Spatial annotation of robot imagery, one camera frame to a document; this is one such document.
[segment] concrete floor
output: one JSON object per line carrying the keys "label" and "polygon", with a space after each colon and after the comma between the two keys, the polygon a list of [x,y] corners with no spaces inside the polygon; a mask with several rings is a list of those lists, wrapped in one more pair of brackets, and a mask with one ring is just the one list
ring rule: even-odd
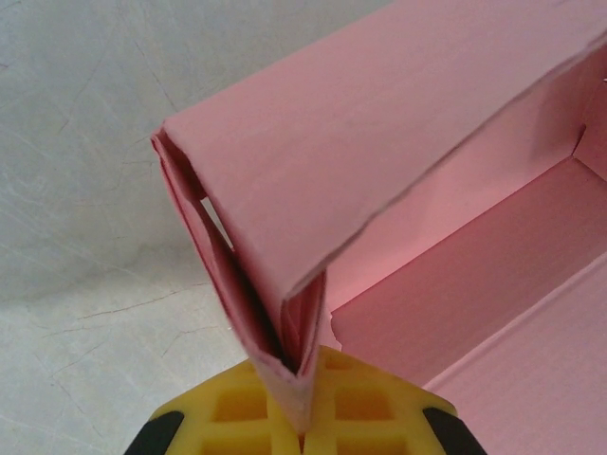
{"label": "concrete floor", "polygon": [[244,359],[189,249],[0,307],[0,346],[12,455],[120,454],[155,408]]}
{"label": "concrete floor", "polygon": [[0,0],[2,453],[120,454],[242,360],[147,138],[389,0]]}

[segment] yellow grid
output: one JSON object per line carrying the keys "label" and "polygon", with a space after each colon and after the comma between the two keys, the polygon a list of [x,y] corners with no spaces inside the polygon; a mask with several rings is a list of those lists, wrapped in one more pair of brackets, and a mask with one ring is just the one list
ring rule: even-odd
{"label": "yellow grid", "polygon": [[444,455],[422,410],[442,398],[321,347],[312,426],[298,437],[245,361],[158,409],[185,418],[166,455]]}

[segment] pink cardboard box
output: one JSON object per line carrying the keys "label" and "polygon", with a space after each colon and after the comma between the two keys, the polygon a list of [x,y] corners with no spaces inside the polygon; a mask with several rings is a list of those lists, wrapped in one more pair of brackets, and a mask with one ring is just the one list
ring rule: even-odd
{"label": "pink cardboard box", "polygon": [[322,342],[489,453],[604,453],[606,42],[607,0],[402,0],[165,120],[169,191],[297,429]]}

